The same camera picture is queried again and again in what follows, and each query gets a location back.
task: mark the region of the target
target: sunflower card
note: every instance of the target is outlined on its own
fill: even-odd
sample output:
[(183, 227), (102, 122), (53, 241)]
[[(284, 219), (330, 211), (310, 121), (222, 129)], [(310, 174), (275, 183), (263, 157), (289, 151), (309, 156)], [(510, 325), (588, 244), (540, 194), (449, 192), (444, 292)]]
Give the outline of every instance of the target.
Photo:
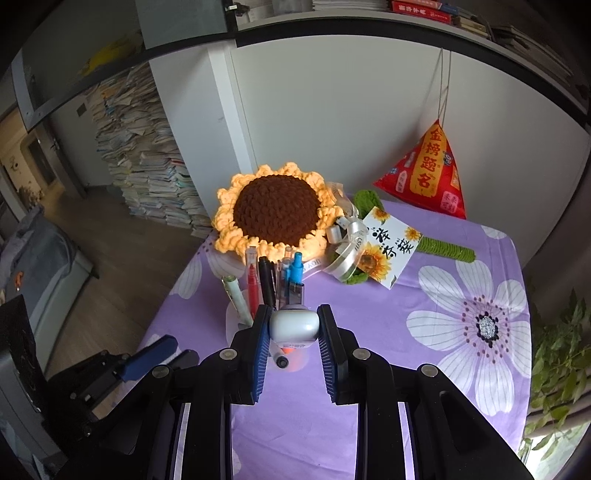
[(365, 216), (363, 223), (369, 233), (358, 268), (392, 288), (417, 249), (421, 234), (378, 207)]

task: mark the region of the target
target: red book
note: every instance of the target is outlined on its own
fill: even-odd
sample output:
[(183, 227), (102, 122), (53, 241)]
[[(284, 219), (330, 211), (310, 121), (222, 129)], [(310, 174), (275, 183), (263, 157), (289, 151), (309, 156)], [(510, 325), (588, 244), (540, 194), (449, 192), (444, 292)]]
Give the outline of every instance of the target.
[(430, 18), (441, 23), (448, 25), (452, 24), (452, 16), (439, 10), (434, 10), (429, 7), (423, 7), (422, 5), (409, 4), (406, 2), (392, 2), (392, 11), (395, 14), (412, 15), (414, 17)]

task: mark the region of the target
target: table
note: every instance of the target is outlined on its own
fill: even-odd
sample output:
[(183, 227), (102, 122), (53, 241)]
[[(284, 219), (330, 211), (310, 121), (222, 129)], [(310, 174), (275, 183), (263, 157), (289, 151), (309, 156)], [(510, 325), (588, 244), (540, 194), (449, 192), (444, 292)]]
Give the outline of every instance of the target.
[[(416, 253), (392, 290), (371, 280), (347, 286), (317, 273), (304, 280), (306, 306), (329, 303), (340, 327), (391, 364), (438, 365), (516, 450), (529, 400), (531, 336), (513, 242), (465, 220), (402, 203), (384, 206), (429, 237), (473, 248), (477, 261)], [(140, 348), (165, 334), (177, 338), (179, 351), (194, 349), (201, 359), (228, 346), (229, 299), (219, 278), (240, 276), (244, 266), (214, 250), (213, 240), (179, 277)], [(357, 407), (330, 402), (317, 343), (297, 353), (291, 371), (269, 361), (257, 405), (232, 407), (237, 480), (353, 478)], [(401, 415), (405, 421), (404, 410)], [(403, 432), (411, 465), (404, 424)]]

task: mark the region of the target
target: stack of books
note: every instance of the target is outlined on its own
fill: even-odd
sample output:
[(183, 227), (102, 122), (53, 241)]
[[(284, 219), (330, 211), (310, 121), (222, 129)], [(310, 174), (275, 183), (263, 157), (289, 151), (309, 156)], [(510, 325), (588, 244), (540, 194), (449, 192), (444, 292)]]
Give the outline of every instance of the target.
[(388, 0), (313, 0), (312, 5), (316, 11), (341, 8), (354, 8), (375, 12), (388, 11)]
[(404, 2), (393, 0), (392, 11), (396, 14), (430, 18), (448, 25), (452, 24), (452, 15), (459, 15), (457, 7), (433, 0), (405, 0)]
[(146, 62), (86, 92), (97, 149), (132, 215), (205, 238), (212, 231)]
[(463, 30), (472, 32), (482, 38), (490, 38), (488, 29), (480, 23), (475, 17), (466, 18), (462, 16), (453, 17), (453, 24)]
[(392, 11), (397, 14), (430, 18), (448, 25), (453, 24), (483, 38), (491, 38), (488, 27), (478, 17), (454, 5), (433, 0), (394, 0)]
[(497, 43), (530, 61), (537, 67), (551, 73), (555, 78), (569, 85), (573, 71), (564, 59), (548, 45), (543, 45), (512, 25), (492, 27)]

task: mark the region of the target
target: red marker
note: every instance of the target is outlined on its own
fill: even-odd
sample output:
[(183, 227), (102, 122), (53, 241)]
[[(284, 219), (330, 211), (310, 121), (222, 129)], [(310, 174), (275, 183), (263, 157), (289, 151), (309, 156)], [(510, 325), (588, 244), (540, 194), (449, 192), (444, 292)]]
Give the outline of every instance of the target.
[(246, 280), (248, 283), (248, 306), (251, 311), (252, 319), (256, 316), (256, 311), (259, 306), (259, 279), (256, 264), (258, 260), (256, 247), (248, 247), (246, 249)]

